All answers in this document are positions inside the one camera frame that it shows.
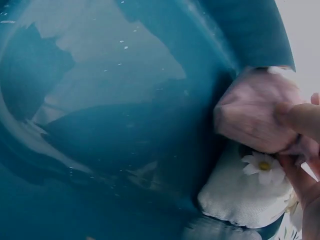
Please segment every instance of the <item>white cushion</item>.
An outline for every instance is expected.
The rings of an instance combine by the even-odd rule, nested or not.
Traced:
[[[293,188],[287,179],[280,185],[262,185],[258,174],[245,175],[239,144],[229,142],[206,185],[198,195],[205,215],[237,226],[262,228],[285,211]]]

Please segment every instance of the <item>small pillow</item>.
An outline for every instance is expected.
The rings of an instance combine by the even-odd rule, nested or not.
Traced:
[[[299,162],[318,156],[316,141],[298,137],[274,115],[277,103],[306,102],[287,78],[292,75],[292,70],[279,67],[247,68],[214,108],[215,131],[259,152],[299,155]]]
[[[276,221],[288,206],[293,188],[287,179],[263,185],[259,174],[246,175],[239,143],[231,141],[198,195],[203,214],[250,229]]]

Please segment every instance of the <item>daisy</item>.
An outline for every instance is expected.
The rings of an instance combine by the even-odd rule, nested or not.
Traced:
[[[262,185],[280,185],[285,179],[285,172],[280,163],[267,154],[253,151],[252,155],[242,158],[242,162],[248,163],[243,169],[246,175],[259,174],[259,182]]]

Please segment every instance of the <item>person's hand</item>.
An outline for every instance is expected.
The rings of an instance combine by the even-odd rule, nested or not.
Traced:
[[[280,103],[275,108],[275,114],[282,124],[320,144],[320,96],[318,93],[312,95],[311,103],[295,106]],[[320,240],[320,182],[314,180],[301,167],[297,167],[290,156],[279,155],[277,158],[303,209],[302,239]],[[308,165],[319,180],[320,158],[310,159]]]

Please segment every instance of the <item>pink fabric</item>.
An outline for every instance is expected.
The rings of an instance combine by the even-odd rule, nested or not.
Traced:
[[[285,127],[274,116],[277,103],[294,105],[306,101],[299,88],[281,74],[266,68],[246,69],[229,87],[214,108],[218,134],[256,151],[299,155],[305,161],[318,155],[319,145]]]

